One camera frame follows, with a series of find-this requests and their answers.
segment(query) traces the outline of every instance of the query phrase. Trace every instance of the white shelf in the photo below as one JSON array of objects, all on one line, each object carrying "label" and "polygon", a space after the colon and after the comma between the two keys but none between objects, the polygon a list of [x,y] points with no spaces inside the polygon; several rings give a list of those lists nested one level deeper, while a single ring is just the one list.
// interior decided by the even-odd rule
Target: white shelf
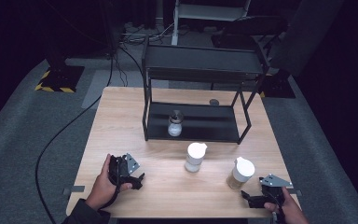
[{"label": "white shelf", "polygon": [[243,7],[211,7],[181,4],[178,9],[179,18],[213,21],[235,21],[246,13]]},{"label": "white shelf", "polygon": [[171,44],[178,44],[179,19],[186,18],[210,21],[235,21],[236,19],[246,16],[251,1],[252,0],[247,0],[243,7],[212,7],[180,4],[179,0],[176,0]]}]

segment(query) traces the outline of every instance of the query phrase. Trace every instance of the dark background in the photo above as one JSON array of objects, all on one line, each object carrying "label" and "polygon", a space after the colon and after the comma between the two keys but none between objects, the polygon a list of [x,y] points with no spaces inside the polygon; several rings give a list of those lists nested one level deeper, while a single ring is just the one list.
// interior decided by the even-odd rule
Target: dark background
[{"label": "dark background", "polygon": [[[24,76],[45,58],[37,27],[24,19],[27,12],[13,5],[14,2],[0,0],[0,110]],[[64,57],[106,48],[101,8],[96,1],[79,0],[75,4],[69,0],[49,1],[89,37],[80,35],[46,2],[40,2],[43,17]],[[123,21],[142,23],[142,17],[132,15],[142,15],[139,8],[126,5],[119,13]],[[358,191],[358,1],[345,1],[296,82]]]}]

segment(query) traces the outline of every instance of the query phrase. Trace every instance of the gray carpet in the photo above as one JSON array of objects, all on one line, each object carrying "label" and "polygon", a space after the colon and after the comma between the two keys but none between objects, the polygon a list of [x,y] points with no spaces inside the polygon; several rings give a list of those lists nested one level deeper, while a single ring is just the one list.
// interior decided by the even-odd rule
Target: gray carpet
[{"label": "gray carpet", "polygon": [[[180,36],[179,44],[210,47],[209,36],[190,32]],[[127,48],[140,62],[142,46],[127,45]],[[119,52],[120,66],[128,75],[129,86],[141,85],[136,65],[124,55]],[[82,107],[98,98],[104,82],[107,83],[110,62],[106,59],[66,62],[86,66],[76,93],[34,91],[48,68],[42,62],[29,72],[0,112],[0,223],[49,223],[35,187],[37,158],[48,141],[83,111]],[[100,81],[94,80],[98,74],[104,74]],[[120,86],[117,76],[115,68],[113,85]],[[299,200],[304,213],[310,223],[358,223],[357,192],[301,91],[291,78],[289,81],[296,99],[264,98],[263,103],[292,181],[303,194]],[[184,87],[171,82],[168,86]],[[194,88],[209,88],[209,84]],[[40,163],[39,183],[58,222],[64,220],[67,205],[62,190],[74,184],[95,111],[87,111],[69,125],[47,148]],[[250,220],[250,223],[265,222]]]}]

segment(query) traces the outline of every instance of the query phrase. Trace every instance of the black metal shelf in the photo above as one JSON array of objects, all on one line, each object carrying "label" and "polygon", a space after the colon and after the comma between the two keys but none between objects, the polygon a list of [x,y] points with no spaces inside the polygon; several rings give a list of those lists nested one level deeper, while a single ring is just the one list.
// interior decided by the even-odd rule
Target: black metal shelf
[{"label": "black metal shelf", "polygon": [[[240,144],[252,126],[247,109],[269,69],[269,64],[262,50],[150,45],[147,37],[142,67],[145,91],[143,125],[146,141],[165,139]],[[259,75],[259,79],[245,101],[241,87],[249,75]],[[231,105],[171,104],[153,102],[152,79],[236,83],[239,88]],[[239,96],[247,121],[242,134],[239,134],[234,113],[234,105]],[[168,117],[173,110],[180,110],[185,115],[182,133],[176,137],[168,134]]]}]

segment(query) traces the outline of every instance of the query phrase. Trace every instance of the jar lid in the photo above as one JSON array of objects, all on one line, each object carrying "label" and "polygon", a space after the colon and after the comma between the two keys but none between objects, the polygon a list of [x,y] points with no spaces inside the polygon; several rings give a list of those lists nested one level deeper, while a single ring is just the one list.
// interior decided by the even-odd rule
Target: jar lid
[{"label": "jar lid", "polygon": [[170,122],[172,123],[176,123],[176,124],[182,123],[183,118],[184,116],[182,112],[180,112],[180,110],[173,110],[173,112],[170,114]]}]

